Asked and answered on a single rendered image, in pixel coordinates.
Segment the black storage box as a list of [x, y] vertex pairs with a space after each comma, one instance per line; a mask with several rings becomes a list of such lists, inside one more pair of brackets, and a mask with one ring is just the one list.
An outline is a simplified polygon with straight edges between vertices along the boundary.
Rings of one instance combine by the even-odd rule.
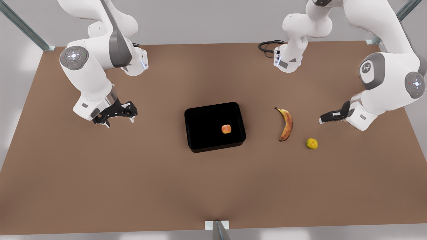
[[[188, 108], [184, 119], [188, 146], [195, 153], [241, 146], [247, 138], [236, 102]], [[223, 134], [221, 128], [227, 124], [232, 131]]]

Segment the ripe spotted banana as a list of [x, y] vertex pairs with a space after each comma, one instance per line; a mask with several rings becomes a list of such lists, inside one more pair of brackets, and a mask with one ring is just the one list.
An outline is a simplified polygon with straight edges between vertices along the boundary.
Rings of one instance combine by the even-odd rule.
[[292, 132], [293, 129], [293, 120], [292, 117], [290, 115], [290, 113], [285, 110], [285, 109], [279, 109], [277, 107], [275, 107], [274, 109], [276, 109], [277, 111], [279, 111], [282, 114], [282, 117], [284, 119], [284, 130], [282, 132], [281, 137], [279, 138], [280, 142], [283, 142], [285, 140], [287, 140]]

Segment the silver frame post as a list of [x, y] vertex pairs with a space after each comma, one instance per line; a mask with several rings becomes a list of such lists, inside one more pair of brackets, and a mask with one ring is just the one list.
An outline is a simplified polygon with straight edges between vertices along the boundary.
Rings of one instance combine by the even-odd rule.
[[0, 0], [0, 12], [5, 15], [18, 29], [43, 51], [54, 51], [55, 46], [50, 46], [38, 35], [4, 0]]
[[231, 240], [228, 220], [205, 221], [205, 230], [212, 230], [212, 240]]
[[[407, 17], [407, 15], [410, 14], [410, 12], [413, 11], [413, 9], [416, 8], [416, 6], [421, 3], [422, 0], [407, 0], [407, 2], [400, 8], [400, 10], [396, 13], [397, 18], [401, 22], [404, 20], [404, 18]], [[365, 40], [367, 45], [378, 45], [381, 42], [381, 39], [378, 38], [378, 36], [374, 36], [372, 39]]]

